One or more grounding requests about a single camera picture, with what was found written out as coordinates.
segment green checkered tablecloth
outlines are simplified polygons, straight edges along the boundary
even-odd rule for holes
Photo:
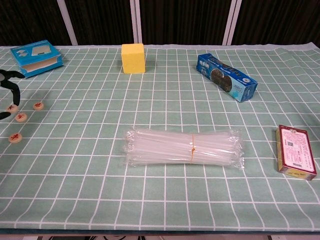
[[[146,73],[123,74],[117,47],[64,47],[65,66],[27,79],[28,120],[0,122],[0,228],[318,231],[320,177],[277,172],[278,125],[308,131],[320,173],[320,50],[145,48]],[[238,103],[196,71],[210,52],[258,81]],[[17,70],[8,48],[1,69]],[[0,90],[1,108],[12,103]],[[45,109],[34,111],[42,101]],[[245,169],[124,164],[132,126],[186,133],[240,129]],[[10,144],[15,132],[22,142]]]

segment yellow sponge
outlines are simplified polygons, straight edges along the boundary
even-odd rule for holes
[[[121,58],[125,74],[141,74],[146,71],[145,51],[142,43],[123,44]]]

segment dark curtain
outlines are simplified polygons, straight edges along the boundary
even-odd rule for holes
[[[320,0],[242,0],[233,45],[309,42],[320,47]]]
[[[221,45],[231,0],[140,0],[144,44]]]
[[[0,46],[20,46],[47,39],[71,45],[56,0],[1,0]]]
[[[65,0],[78,45],[134,42],[130,0]]]

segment small blue box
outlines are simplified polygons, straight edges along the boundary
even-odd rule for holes
[[[254,79],[225,65],[211,53],[198,56],[196,69],[240,103],[251,99],[258,85]]]
[[[10,49],[21,73],[26,77],[62,66],[62,56],[47,40]]]

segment bundle of plastic straws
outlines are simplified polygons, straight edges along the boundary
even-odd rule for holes
[[[133,129],[125,134],[126,162],[147,164],[203,164],[244,167],[241,133],[178,133]]]

